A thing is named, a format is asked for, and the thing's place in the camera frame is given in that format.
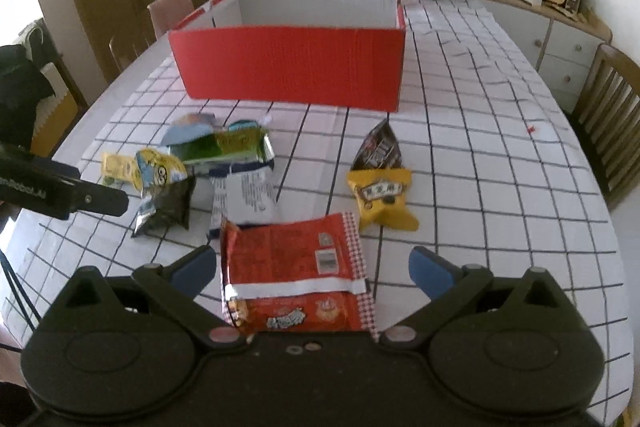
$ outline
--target red cardboard box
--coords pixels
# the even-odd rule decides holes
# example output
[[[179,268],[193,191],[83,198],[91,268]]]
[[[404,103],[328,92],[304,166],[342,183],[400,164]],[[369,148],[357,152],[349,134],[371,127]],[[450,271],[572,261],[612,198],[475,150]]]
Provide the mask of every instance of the red cardboard box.
[[[169,33],[191,98],[395,112],[399,0],[211,0]]]

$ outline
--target orange bag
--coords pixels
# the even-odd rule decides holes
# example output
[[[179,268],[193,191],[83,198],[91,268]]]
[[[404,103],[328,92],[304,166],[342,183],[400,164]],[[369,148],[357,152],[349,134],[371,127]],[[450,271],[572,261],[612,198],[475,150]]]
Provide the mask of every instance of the orange bag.
[[[240,230],[223,223],[226,320],[262,330],[358,331],[377,338],[353,214]]]

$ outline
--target drawer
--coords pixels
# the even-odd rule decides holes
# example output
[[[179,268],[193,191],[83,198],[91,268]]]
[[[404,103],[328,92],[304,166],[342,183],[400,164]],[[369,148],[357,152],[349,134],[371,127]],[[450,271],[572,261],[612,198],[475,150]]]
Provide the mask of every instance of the drawer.
[[[590,68],[562,60],[562,58],[545,55],[540,64],[540,76],[549,89],[579,96],[587,80]]]
[[[556,102],[558,102],[560,109],[569,114],[574,111],[575,105],[578,103],[578,95],[570,92],[558,91],[557,89],[551,89],[550,91],[554,96],[554,99],[556,99]]]
[[[564,60],[570,60],[590,68],[598,46],[602,42],[602,39],[593,35],[554,21],[545,54],[564,58]]]
[[[508,4],[485,0],[482,4],[535,68],[540,59],[550,20]]]

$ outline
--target white cabinet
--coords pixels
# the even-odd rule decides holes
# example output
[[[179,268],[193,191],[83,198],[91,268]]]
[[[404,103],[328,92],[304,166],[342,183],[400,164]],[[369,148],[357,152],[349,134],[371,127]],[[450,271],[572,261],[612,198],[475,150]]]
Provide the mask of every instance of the white cabinet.
[[[539,13],[489,0],[482,3],[538,70],[558,105],[574,110],[604,40]]]
[[[483,0],[495,21],[536,68],[549,28],[549,19],[499,2]]]

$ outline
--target white tablecloth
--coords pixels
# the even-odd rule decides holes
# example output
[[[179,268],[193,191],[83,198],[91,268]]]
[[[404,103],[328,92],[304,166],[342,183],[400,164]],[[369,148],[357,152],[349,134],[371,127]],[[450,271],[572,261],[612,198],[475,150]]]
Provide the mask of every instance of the white tablecloth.
[[[346,174],[364,136],[388,118],[404,165],[414,172],[408,207],[420,228],[370,227],[362,234],[378,328],[429,301],[408,275],[413,245],[459,265],[488,266],[497,276],[546,267],[602,346],[606,370],[590,412],[610,423],[630,395],[632,334],[618,243],[574,133],[534,68],[477,0],[426,0],[408,7],[406,18],[397,113],[192,100],[169,57],[108,118],[78,165],[82,178],[99,181],[102,152],[133,155],[159,144],[168,123],[186,113],[212,112],[231,123],[270,110],[284,218],[356,212]],[[78,212],[67,222],[36,216],[18,224],[14,242],[28,246],[18,272],[41,312],[79,266],[125,275],[150,261],[169,264],[206,241],[207,180],[198,180],[189,231],[173,227],[158,237],[130,237],[140,199],[125,188],[130,206],[122,217]],[[220,315],[218,280],[196,301]],[[17,338],[28,339],[12,300],[2,316]]]

